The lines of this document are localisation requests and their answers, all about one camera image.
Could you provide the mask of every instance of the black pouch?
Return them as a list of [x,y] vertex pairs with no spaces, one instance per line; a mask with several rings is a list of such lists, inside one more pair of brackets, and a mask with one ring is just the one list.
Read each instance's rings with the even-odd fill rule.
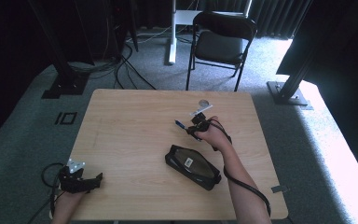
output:
[[220,171],[194,149],[172,145],[165,162],[207,190],[222,179]]

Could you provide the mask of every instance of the gray carpet floor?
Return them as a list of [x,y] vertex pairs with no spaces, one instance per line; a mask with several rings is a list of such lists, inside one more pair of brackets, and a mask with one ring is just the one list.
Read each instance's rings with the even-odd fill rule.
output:
[[[352,187],[358,189],[358,166],[317,87],[310,83],[301,85],[310,102],[306,107],[275,105],[269,94],[267,81],[287,78],[276,76],[276,71],[289,46],[290,41],[255,39],[239,87],[239,91],[250,92],[254,99],[280,183],[289,188],[284,198],[290,218],[273,223],[358,223],[358,190],[353,193],[346,188],[352,180]],[[128,60],[156,89],[183,91],[189,48],[179,41],[176,64],[168,65],[169,39],[153,38],[140,43],[139,52],[134,51]],[[123,56],[129,55],[129,49],[125,48]],[[83,69],[89,67],[72,64]],[[190,90],[233,91],[236,79],[230,78],[230,73],[198,65]],[[38,75],[0,130],[0,223],[27,223],[48,199],[50,188],[43,184],[41,172],[53,162],[67,162],[94,90],[120,89],[120,84],[124,89],[151,89],[124,64],[92,73],[82,95],[42,100],[43,92],[56,76],[53,66]],[[60,113],[76,113],[74,123],[57,124]],[[345,161],[337,161],[337,155]],[[351,172],[342,174],[347,169]],[[55,172],[54,167],[49,169],[46,180],[52,181]],[[48,206],[33,223],[49,223]]]

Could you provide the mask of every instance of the white label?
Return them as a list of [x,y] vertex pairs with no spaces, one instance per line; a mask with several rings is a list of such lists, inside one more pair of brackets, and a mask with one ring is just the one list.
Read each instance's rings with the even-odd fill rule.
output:
[[190,158],[187,158],[187,160],[185,161],[185,166],[186,166],[187,168],[190,168],[191,163],[193,163],[193,160],[191,160]]

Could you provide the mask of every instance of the table top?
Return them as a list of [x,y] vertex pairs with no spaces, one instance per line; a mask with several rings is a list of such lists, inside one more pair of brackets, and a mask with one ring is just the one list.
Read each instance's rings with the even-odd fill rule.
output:
[[[207,100],[231,136],[242,163],[271,204],[271,218],[286,218],[287,207],[252,97],[246,92],[96,90],[83,118],[71,159],[86,163],[83,177],[103,173],[99,189],[86,195],[74,220],[235,219],[223,158],[198,142],[174,120],[191,126],[191,112]],[[199,151],[221,171],[210,191],[167,165],[171,145]]]

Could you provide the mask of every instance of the person's right hand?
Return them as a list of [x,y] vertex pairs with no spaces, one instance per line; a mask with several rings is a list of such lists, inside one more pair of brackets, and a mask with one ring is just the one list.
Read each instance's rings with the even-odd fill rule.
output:
[[[219,118],[217,116],[211,117],[211,123],[221,126],[218,122]],[[228,147],[232,147],[231,143],[228,141],[226,135],[222,132],[222,130],[214,127],[213,125],[209,125],[209,128],[206,132],[195,132],[195,135],[205,140],[212,147],[216,147],[218,150],[222,150]]]

